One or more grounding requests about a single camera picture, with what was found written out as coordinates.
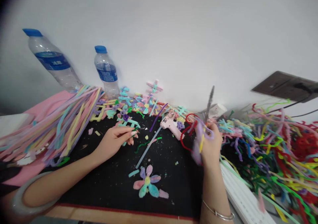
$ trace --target hot glue gun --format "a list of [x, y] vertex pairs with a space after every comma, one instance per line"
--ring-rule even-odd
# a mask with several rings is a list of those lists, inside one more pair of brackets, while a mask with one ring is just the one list
[[164, 119], [160, 122], [160, 126], [164, 129], [168, 128], [174, 134], [174, 136], [180, 140], [181, 131], [175, 126], [173, 123], [175, 118], [175, 110], [171, 109], [169, 113], [164, 117]]

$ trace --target white container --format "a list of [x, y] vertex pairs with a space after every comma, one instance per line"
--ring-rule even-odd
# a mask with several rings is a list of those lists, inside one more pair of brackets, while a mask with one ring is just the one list
[[105, 93], [109, 100], [118, 99], [119, 87], [116, 67], [109, 58], [106, 47], [102, 45], [95, 46], [96, 56], [94, 60], [98, 75], [104, 84]]
[[222, 116], [225, 112], [227, 112], [227, 109], [225, 106], [223, 106], [220, 103], [217, 103], [209, 110], [209, 118], [218, 119], [220, 116]]

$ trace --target wall socket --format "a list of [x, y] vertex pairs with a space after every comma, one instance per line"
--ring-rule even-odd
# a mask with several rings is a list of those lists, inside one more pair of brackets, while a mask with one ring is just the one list
[[[302, 89], [302, 86], [316, 92], [308, 97], [310, 94], [309, 91]], [[296, 102], [308, 97], [302, 101], [302, 103], [305, 103], [318, 97], [318, 82], [276, 71], [253, 88], [252, 91], [283, 99], [289, 98]]]

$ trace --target blue bottle cap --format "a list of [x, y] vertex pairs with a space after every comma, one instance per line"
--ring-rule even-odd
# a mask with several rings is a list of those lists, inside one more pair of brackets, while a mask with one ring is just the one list
[[42, 37], [43, 35], [36, 29], [22, 29], [27, 36]]
[[102, 46], [102, 45], [96, 45], [95, 46], [95, 51], [96, 51], [96, 53], [99, 53], [99, 54], [107, 54], [106, 47]]

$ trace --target woman's left hand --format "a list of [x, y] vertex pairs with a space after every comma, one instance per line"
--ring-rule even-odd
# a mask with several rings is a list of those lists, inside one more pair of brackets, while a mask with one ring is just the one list
[[126, 141], [133, 145], [133, 137], [138, 138], [137, 131], [133, 127], [113, 127], [108, 129], [98, 147], [91, 154], [101, 163], [105, 162], [116, 154], [122, 144]]

